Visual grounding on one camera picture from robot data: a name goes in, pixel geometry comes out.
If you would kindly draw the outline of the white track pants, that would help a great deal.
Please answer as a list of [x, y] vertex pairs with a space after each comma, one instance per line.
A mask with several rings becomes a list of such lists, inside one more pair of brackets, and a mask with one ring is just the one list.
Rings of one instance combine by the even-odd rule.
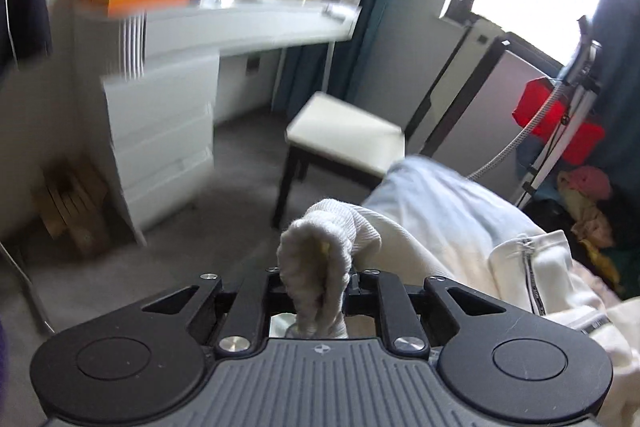
[[614, 369], [599, 421], [638, 425], [639, 301], [620, 301], [570, 257], [563, 233], [546, 233], [521, 212], [491, 228], [461, 212], [393, 219], [323, 199], [282, 233], [277, 256], [296, 319], [290, 326], [273, 321], [275, 332], [302, 339], [371, 334], [372, 325], [342, 311], [352, 270], [394, 273], [410, 285], [448, 277], [597, 341]]

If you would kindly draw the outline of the pile of clothes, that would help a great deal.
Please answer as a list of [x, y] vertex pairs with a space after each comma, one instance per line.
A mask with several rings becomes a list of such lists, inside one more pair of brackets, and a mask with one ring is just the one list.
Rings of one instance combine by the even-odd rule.
[[639, 295], [639, 204], [605, 172], [591, 166], [560, 171], [524, 212], [544, 231], [563, 231], [574, 260], [617, 297]]

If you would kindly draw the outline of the black framed panel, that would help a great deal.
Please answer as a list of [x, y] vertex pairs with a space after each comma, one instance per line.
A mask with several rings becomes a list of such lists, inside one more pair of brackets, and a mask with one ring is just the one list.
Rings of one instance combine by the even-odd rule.
[[428, 87], [404, 129], [406, 152], [416, 146], [433, 156], [485, 86], [510, 48], [508, 34], [480, 18], [464, 25], [462, 36]]

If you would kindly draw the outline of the pink pastel duvet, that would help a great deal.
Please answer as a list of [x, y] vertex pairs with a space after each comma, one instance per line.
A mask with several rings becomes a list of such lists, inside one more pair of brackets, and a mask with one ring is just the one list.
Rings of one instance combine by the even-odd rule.
[[597, 312], [613, 323], [639, 323], [638, 299], [609, 306], [578, 275], [563, 231], [544, 231], [434, 160], [399, 161], [363, 205], [411, 233], [450, 277], [505, 303], [537, 315], [565, 313], [570, 324]]

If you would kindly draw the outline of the cardboard box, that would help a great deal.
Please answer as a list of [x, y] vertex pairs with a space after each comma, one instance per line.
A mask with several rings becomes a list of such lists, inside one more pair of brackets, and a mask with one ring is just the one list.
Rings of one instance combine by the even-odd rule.
[[52, 239], [69, 239], [85, 256], [111, 246], [103, 207], [108, 188], [87, 156], [60, 160], [42, 174], [32, 202]]

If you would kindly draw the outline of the white stool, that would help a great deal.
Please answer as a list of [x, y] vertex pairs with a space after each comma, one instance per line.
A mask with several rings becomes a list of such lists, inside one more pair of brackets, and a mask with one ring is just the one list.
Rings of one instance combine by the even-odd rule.
[[280, 228], [288, 195], [310, 166], [373, 190], [405, 157], [405, 133], [397, 124], [323, 92], [315, 93], [285, 129], [288, 153], [271, 226]]

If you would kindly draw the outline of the red bag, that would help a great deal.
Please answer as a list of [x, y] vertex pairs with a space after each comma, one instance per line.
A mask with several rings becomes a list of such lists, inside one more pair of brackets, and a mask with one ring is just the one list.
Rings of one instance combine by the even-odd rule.
[[[518, 105], [512, 112], [514, 121], [524, 128], [536, 115], [547, 98], [551, 95], [552, 87], [547, 78], [540, 77], [529, 80], [526, 83]], [[532, 133], [542, 142], [547, 143], [552, 137], [556, 126], [568, 109], [568, 103], [564, 98], [556, 101], [549, 112], [544, 115], [541, 122], [533, 129]], [[582, 165], [596, 146], [605, 138], [604, 128], [592, 117], [587, 117], [579, 126], [570, 144], [562, 154], [562, 159], [572, 166]]]

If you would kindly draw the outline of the white vanity desk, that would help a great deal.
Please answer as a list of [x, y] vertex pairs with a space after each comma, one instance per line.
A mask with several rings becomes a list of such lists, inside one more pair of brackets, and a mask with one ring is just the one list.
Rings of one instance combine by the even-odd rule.
[[221, 59], [335, 46], [352, 38], [359, 12], [336, 0], [200, 0], [113, 16], [78, 5], [75, 78], [88, 154], [138, 243], [213, 173]]

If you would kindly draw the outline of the garment steamer stand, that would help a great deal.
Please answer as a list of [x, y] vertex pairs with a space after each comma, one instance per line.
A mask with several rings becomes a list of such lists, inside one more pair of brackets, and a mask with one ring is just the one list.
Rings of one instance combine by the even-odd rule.
[[580, 35], [578, 46], [570, 62], [553, 79], [553, 89], [548, 98], [524, 128], [494, 158], [468, 176], [469, 180], [478, 182], [485, 174], [497, 168], [544, 122], [554, 104], [563, 101], [562, 113], [549, 139], [539, 155], [527, 166], [526, 173], [511, 198], [512, 204], [520, 209], [538, 193], [542, 182], [552, 173], [597, 100], [599, 85], [591, 74], [591, 69], [598, 61], [601, 45], [593, 39], [592, 21], [589, 17], [583, 15], [577, 23]]

